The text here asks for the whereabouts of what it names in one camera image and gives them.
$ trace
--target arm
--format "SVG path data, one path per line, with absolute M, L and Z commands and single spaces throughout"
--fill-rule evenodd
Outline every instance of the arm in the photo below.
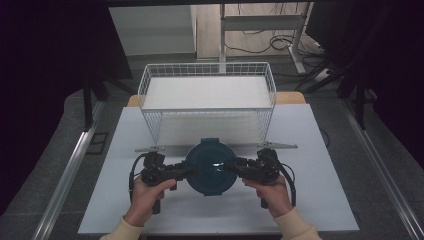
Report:
M 153 214 L 153 204 L 156 200 L 165 197 L 164 191 L 171 188 L 175 180 L 168 180 L 161 184 L 149 187 L 141 181 L 140 177 L 134 180 L 134 191 L 131 206 L 118 226 L 100 240 L 137 240 L 143 232 L 144 224 Z
M 318 240 L 315 226 L 306 222 L 289 200 L 286 181 L 283 176 L 272 185 L 261 185 L 255 181 L 243 179 L 246 186 L 256 189 L 259 198 L 268 203 L 268 210 L 283 233 L 283 240 Z

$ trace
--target hand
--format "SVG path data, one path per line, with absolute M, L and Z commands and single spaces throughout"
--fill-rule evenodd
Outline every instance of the hand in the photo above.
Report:
M 135 227 L 143 227 L 153 214 L 152 207 L 155 201 L 163 199 L 165 197 L 164 191 L 176 183 L 174 179 L 171 179 L 157 186 L 149 187 L 141 181 L 140 176 L 137 177 L 134 180 L 131 206 L 124 216 L 125 222 Z
M 268 211 L 273 218 L 281 217 L 293 209 L 283 176 L 280 175 L 272 185 L 261 185 L 246 179 L 243 179 L 243 182 L 246 186 L 256 189 L 259 198 L 265 199 L 268 203 Z

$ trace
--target gray floor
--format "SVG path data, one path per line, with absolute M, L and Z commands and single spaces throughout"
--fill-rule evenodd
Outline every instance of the gray floor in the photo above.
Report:
M 199 60 L 190 55 L 131 57 L 129 62 L 134 79 L 123 80 L 123 83 L 137 88 L 147 63 L 194 61 Z M 287 52 L 277 57 L 230 58 L 228 61 L 267 61 L 271 64 L 275 74 L 296 75 L 296 70 Z M 319 59 L 309 59 L 308 61 L 310 61 L 308 62 L 310 65 L 315 65 Z M 278 91 L 292 91 L 299 84 L 300 79 L 302 78 L 297 76 L 275 75 Z M 312 83 L 313 80 L 305 83 L 305 86 Z M 361 230 L 320 232 L 320 236 L 324 239 L 410 239 L 396 209 L 387 197 L 370 159 L 343 112 L 343 100 L 337 98 L 335 92 L 338 84 L 338 82 L 334 82 L 314 93 L 305 94 L 305 97 L 313 109 L 318 125 L 329 136 L 328 139 L 323 134 L 323 139 L 329 143 L 329 154 Z M 120 113 L 130 97 L 121 89 L 108 84 L 107 87 L 111 97 L 106 102 L 95 136 L 95 141 L 99 141 L 107 133 L 104 149 L 102 150 L 101 145 L 96 144 L 89 147 L 88 154 L 82 161 L 50 239 L 99 238 L 98 236 L 78 235 L 76 232 L 96 184 Z M 83 120 L 82 94 L 76 92 L 67 98 L 65 114 L 36 168 L 6 213 L 1 216 L 0 239 L 30 239 L 33 236 L 78 141 L 83 129 Z M 367 133 L 389 172 L 404 193 L 419 221 L 423 223 L 424 173 L 422 168 L 379 120 L 373 112 L 372 104 L 366 105 L 365 124 Z M 106 219 L 105 221 L 118 222 L 118 219 Z M 247 238 L 279 239 L 279 236 L 250 236 Z

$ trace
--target white metal stand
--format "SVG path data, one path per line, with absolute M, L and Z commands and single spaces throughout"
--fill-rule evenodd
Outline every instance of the white metal stand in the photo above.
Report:
M 289 52 L 298 74 L 306 74 L 302 59 L 297 51 L 303 27 L 306 22 L 310 3 L 306 3 L 301 15 L 281 16 L 231 16 L 225 17 L 225 4 L 221 4 L 221 43 L 219 62 L 225 63 L 225 32 L 226 31 L 260 31 L 260 30 L 296 30 L 293 44 Z

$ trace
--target person's left hand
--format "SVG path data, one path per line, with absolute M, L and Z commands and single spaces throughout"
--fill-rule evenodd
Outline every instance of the person's left hand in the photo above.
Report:
M 131 206 L 124 216 L 125 222 L 135 227 L 143 227 L 153 214 L 152 208 L 155 201 L 163 199 L 165 197 L 164 191 L 176 183 L 174 179 L 171 179 L 157 186 L 149 187 L 141 181 L 140 176 L 137 177 L 134 180 Z

